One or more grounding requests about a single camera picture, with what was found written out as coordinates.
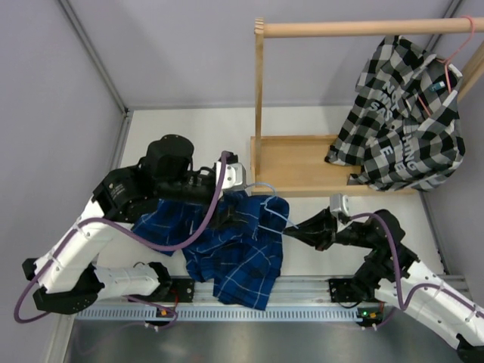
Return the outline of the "blue plaid shirt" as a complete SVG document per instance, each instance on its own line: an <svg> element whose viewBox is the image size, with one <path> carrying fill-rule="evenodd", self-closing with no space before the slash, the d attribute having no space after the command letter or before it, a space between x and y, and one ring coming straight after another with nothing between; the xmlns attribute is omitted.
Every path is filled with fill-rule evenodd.
<svg viewBox="0 0 484 363"><path fill-rule="evenodd" d="M236 206L250 215L247 224L232 228L207 228L182 252L189 276L197 282L212 281L213 296L227 305L265 310L283 262L282 232L286 222L261 206L268 195L250 196L244 191L224 195L219 206ZM268 208L288 217L289 203L280 197ZM186 241L205 216L203 206L161 200L157 209L144 214L132 232L159 246Z"/></svg>

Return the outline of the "blue wire hanger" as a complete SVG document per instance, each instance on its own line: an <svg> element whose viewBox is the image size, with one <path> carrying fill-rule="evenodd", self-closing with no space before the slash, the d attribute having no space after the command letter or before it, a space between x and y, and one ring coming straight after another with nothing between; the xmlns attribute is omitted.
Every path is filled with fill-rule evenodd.
<svg viewBox="0 0 484 363"><path fill-rule="evenodd" d="M269 195L263 202L261 202L262 208L267 213L270 213L273 216L277 216L279 219L282 219L283 221L285 221L286 225L289 225L290 227L294 227L296 230L299 230L299 227L295 223L290 221L288 217L274 211L273 209L268 208L268 202L278 197L278 192L277 192L276 188L274 186L270 185L269 183L256 181L254 183L250 183L250 184L246 185L244 187L244 189L254 188L256 186L265 186L265 187L268 187L272 191L272 195Z"/></svg>

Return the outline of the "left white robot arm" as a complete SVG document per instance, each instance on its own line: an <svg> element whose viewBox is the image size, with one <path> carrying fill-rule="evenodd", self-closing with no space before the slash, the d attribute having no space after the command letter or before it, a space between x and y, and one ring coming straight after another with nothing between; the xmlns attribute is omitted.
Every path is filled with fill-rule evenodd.
<svg viewBox="0 0 484 363"><path fill-rule="evenodd" d="M225 151L211 167L194 169L193 155L194 145L180 135L151 142L135 165L114 169L103 178L81 216L44 256L23 262L25 291L41 316L74 315L97 301L121 296L148 302L169 297L172 279L163 264L105 268L95 259L113 241L128 240L159 252L182 250L206 229L230 219L220 201L246 186L244 165ZM174 202L199 207L202 214L183 228L180 239L157 243L147 234L149 218Z"/></svg>

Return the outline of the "wooden clothes rack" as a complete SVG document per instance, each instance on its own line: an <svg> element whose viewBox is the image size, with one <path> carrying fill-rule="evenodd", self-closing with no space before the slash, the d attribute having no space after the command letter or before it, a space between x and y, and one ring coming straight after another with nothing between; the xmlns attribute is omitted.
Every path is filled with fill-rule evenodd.
<svg viewBox="0 0 484 363"><path fill-rule="evenodd" d="M256 182L273 185L282 197L377 195L367 185L350 185L354 166L335 166L323 157L335 135L262 135L265 39L481 33L483 19L352 20L322 23L266 23L258 18L255 35L255 135L250 141L250 171Z"/></svg>

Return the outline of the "black white checkered shirt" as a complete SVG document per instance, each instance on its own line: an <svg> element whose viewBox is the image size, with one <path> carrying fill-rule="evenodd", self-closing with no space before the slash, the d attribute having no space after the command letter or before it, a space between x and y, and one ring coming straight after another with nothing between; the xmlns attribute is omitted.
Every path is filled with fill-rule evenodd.
<svg viewBox="0 0 484 363"><path fill-rule="evenodd" d="M375 191L431 191L461 165L461 71L403 36L387 36L355 85L356 98L325 160L357 166Z"/></svg>

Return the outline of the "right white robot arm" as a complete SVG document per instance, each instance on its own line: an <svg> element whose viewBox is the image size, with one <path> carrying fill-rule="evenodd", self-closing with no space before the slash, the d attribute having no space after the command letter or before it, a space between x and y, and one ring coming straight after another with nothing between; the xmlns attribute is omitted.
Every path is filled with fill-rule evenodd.
<svg viewBox="0 0 484 363"><path fill-rule="evenodd" d="M346 216L326 208L283 233L317 251L334 244L368 249L352 277L331 281L333 302L392 306L441 337L462 362L483 360L483 308L402 243L405 231L390 211Z"/></svg>

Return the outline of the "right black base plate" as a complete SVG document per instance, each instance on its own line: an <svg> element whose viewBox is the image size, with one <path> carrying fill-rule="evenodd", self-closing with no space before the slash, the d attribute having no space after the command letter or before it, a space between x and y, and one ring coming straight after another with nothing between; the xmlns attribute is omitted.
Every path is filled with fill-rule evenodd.
<svg viewBox="0 0 484 363"><path fill-rule="evenodd" d="M328 280L332 303L361 303L364 298L352 287L351 278L330 278Z"/></svg>

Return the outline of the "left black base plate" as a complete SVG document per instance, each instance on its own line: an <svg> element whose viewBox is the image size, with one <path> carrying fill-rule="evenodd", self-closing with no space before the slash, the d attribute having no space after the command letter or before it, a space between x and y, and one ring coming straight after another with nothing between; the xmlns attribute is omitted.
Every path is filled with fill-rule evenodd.
<svg viewBox="0 0 484 363"><path fill-rule="evenodd" d="M164 301L167 303L192 303L194 291L195 280L188 277L174 277Z"/></svg>

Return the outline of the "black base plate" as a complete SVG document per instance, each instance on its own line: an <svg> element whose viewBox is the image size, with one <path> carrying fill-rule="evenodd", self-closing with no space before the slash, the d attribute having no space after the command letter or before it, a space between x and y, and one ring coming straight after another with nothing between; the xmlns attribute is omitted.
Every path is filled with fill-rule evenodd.
<svg viewBox="0 0 484 363"><path fill-rule="evenodd" d="M351 278L330 278L328 280L332 303L361 303L364 298L352 287Z"/></svg>
<svg viewBox="0 0 484 363"><path fill-rule="evenodd" d="M192 303L194 291L195 280L188 277L174 277L164 301L167 303Z"/></svg>

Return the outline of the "grey corner frame post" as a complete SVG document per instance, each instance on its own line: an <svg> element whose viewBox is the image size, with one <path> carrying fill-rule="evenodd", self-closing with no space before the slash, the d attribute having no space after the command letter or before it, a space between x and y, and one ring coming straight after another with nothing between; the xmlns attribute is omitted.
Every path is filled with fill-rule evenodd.
<svg viewBox="0 0 484 363"><path fill-rule="evenodd" d="M100 76L101 81L105 85L116 107L119 109L123 116L126 116L129 112L129 109L126 106L124 100L122 99L120 93L116 89L116 86L114 85L114 82L111 79L110 74L108 73L107 68L104 65L104 62L102 61L98 51L96 50L95 45L91 41L88 32L83 26L79 15L76 13L74 7L72 6L71 1L56 0L55 3L59 6L63 15L67 19L67 22L74 31L77 39L80 41L86 55L88 56L93 67Z"/></svg>

